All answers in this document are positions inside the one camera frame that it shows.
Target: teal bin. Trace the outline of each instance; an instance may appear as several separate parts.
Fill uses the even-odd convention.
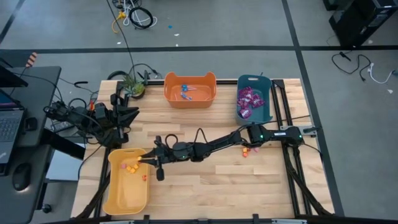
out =
[[[264,101],[264,105],[259,108],[252,109],[252,115],[247,119],[243,119],[239,114],[241,109],[236,104],[235,120],[238,125],[245,125],[251,123],[263,123],[270,121],[272,116],[269,115],[269,91],[271,89],[272,82],[269,78],[259,75],[242,75],[238,79],[238,92],[236,93],[236,99],[239,98],[239,91],[243,88],[250,86],[253,89],[253,94],[258,94]]]

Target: white cable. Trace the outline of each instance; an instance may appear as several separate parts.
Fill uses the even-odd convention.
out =
[[[391,75],[395,72],[395,70],[391,71],[390,74],[388,75],[387,79],[386,79],[384,82],[379,82],[379,81],[377,81],[376,79],[373,78],[373,74],[372,74],[373,66],[374,66],[374,63],[371,63],[371,68],[368,68],[368,72],[369,72],[371,78],[373,79],[373,81],[375,81],[375,82],[378,83],[378,84],[385,84],[385,83],[387,83],[387,82],[388,82],[388,79],[390,79]]]
[[[130,8],[130,6],[128,6],[128,7],[126,6],[126,1],[127,0],[124,0],[124,13],[126,13],[127,16],[123,20],[123,25],[128,26],[130,24],[129,11],[131,10],[131,8]],[[133,8],[135,8],[136,6],[134,5],[134,3],[132,1],[133,0],[130,0],[131,5],[132,5]],[[157,18],[155,16],[153,16],[153,18],[154,18],[154,23],[150,27],[153,27],[157,23]],[[134,22],[138,22],[140,25],[142,25],[142,22],[148,21],[150,19],[150,17],[148,17],[147,19],[144,19],[144,20],[140,20],[138,18],[137,11],[134,11],[132,13],[132,19],[133,19]]]

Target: purple candy wrapper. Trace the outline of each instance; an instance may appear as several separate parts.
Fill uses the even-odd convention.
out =
[[[262,105],[264,105],[265,101],[261,99],[261,97],[257,94],[254,94],[252,100],[251,100],[251,105],[253,108],[258,108]]]
[[[251,116],[252,111],[250,109],[241,109],[239,113],[243,119],[248,119]]]
[[[248,86],[239,91],[239,98],[248,98],[251,100],[253,96],[253,89]]]
[[[250,103],[251,103],[251,100],[249,100],[249,99],[247,99],[247,98],[240,98],[240,99],[238,100],[238,105],[239,105],[240,107],[242,107],[242,109],[248,108],[249,105],[250,105]]]

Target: laptop keyboard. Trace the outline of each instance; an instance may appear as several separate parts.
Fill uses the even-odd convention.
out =
[[[20,118],[0,118],[0,142],[13,141]]]

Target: wooden tabletop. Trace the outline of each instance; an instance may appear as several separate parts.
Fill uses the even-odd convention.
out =
[[[307,102],[299,79],[285,79],[285,89],[292,118],[308,115]],[[115,92],[117,81],[102,81],[98,101],[112,108],[109,96]],[[282,117],[284,107],[279,90]],[[270,96],[271,116],[275,111]],[[131,100],[129,106],[140,107],[140,114],[131,124],[130,141],[123,148],[140,147],[146,151],[154,147],[156,135],[162,139],[176,134],[179,141],[193,141],[202,128],[211,141],[234,131],[236,85],[218,85],[217,96],[208,109],[181,110],[171,108],[163,96],[163,86],[148,86],[141,100]],[[310,118],[295,119],[294,125],[310,125]],[[276,123],[266,124],[277,129]],[[305,136],[307,144],[318,147],[316,138]],[[98,146],[89,145],[85,157]],[[300,146],[303,171],[308,188],[318,201],[333,213],[331,197],[319,153],[308,146]],[[290,158],[294,165],[291,149]],[[78,215],[98,189],[104,148],[85,162],[81,169],[72,217]],[[113,219],[196,219],[196,218],[292,218],[294,213],[287,183],[287,173],[280,142],[267,142],[258,153],[242,156],[242,147],[233,146],[212,154],[203,162],[181,162],[163,166],[165,180],[158,182],[151,170],[150,200],[136,215],[113,216]],[[296,185],[300,211],[304,213],[300,189]]]

